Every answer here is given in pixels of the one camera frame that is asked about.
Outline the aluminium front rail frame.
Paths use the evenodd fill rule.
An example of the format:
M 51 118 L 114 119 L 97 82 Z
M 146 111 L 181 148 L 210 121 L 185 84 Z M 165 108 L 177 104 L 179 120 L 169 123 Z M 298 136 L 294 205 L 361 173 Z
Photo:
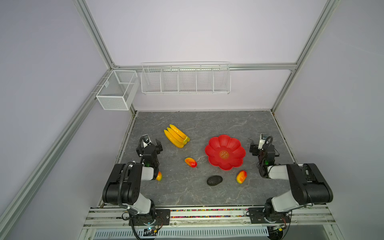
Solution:
M 326 205 L 303 207 L 268 222 L 261 206 L 162 207 L 153 223 L 134 225 L 122 209 L 91 209 L 80 240 L 342 240 Z

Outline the dark fake avocado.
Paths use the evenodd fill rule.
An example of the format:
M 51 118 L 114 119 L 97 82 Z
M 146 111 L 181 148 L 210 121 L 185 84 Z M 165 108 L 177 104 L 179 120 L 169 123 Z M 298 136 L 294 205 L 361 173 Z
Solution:
M 207 179 L 207 185 L 210 187 L 217 186 L 223 181 L 223 178 L 221 176 L 210 176 Z

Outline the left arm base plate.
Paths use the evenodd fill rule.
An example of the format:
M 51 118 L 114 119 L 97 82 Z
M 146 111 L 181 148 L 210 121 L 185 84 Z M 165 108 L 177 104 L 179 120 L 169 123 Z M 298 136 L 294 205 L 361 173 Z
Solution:
M 146 215 L 130 215 L 134 226 L 168 226 L 171 220 L 170 209 L 156 209 Z

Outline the red-yellow mango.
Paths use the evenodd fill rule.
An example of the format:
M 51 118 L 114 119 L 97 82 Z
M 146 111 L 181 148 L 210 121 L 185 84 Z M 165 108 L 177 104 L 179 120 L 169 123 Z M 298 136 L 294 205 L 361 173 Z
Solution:
M 185 158 L 185 163 L 190 166 L 191 168 L 197 167 L 197 162 L 193 158 Z
M 246 171 L 240 171 L 236 177 L 236 181 L 238 184 L 242 184 L 246 178 L 247 178 L 248 174 Z
M 161 172 L 158 172 L 158 175 L 157 175 L 157 177 L 156 177 L 156 180 L 160 182 L 162 179 L 163 179 L 163 175 L 162 175 L 162 173 L 161 173 Z

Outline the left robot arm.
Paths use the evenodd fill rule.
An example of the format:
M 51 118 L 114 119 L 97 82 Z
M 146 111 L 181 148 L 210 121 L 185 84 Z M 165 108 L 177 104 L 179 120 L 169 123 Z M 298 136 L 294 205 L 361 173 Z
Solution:
M 141 194 L 141 183 L 161 180 L 158 155 L 162 151 L 159 140 L 153 143 L 148 135 L 141 136 L 136 148 L 140 160 L 114 165 L 103 189 L 102 201 L 119 206 L 132 216 L 155 219 L 155 203 Z

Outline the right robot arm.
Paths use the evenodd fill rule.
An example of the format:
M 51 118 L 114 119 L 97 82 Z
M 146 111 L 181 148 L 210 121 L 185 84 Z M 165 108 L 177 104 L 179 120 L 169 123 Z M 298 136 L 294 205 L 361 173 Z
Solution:
M 333 201 L 331 187 L 316 164 L 275 164 L 278 156 L 273 138 L 269 136 L 258 145 L 251 143 L 250 153 L 258 157 L 258 170 L 262 178 L 285 180 L 290 190 L 266 200 L 262 215 L 268 221 L 305 206 L 321 205 Z

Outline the red flower-shaped fruit bowl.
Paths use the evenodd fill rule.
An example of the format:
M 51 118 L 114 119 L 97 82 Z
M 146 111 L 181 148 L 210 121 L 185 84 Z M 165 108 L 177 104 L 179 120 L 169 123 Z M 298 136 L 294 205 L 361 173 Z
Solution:
M 241 142 L 228 135 L 211 138 L 205 147 L 205 153 L 209 163 L 223 171 L 241 167 L 246 156 Z

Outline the yellow fake banana bunch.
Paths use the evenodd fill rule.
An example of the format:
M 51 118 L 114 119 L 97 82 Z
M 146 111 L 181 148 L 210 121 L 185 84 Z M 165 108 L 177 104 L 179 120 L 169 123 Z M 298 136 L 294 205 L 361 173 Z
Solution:
M 190 138 L 174 125 L 167 127 L 164 133 L 167 139 L 177 148 L 183 148 L 190 141 Z

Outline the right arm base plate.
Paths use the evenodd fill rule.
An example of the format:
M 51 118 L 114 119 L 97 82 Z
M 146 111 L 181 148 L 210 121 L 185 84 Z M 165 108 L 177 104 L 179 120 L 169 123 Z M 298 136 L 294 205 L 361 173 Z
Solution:
M 268 212 L 264 207 L 248 208 L 246 216 L 250 218 L 252 224 L 289 224 L 291 222 L 290 213 Z

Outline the white mesh box basket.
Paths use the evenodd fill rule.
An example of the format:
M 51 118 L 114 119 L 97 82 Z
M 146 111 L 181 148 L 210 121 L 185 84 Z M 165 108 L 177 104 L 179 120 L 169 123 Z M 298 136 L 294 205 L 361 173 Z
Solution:
M 136 71 L 112 70 L 96 97 L 104 110 L 129 111 L 139 86 Z

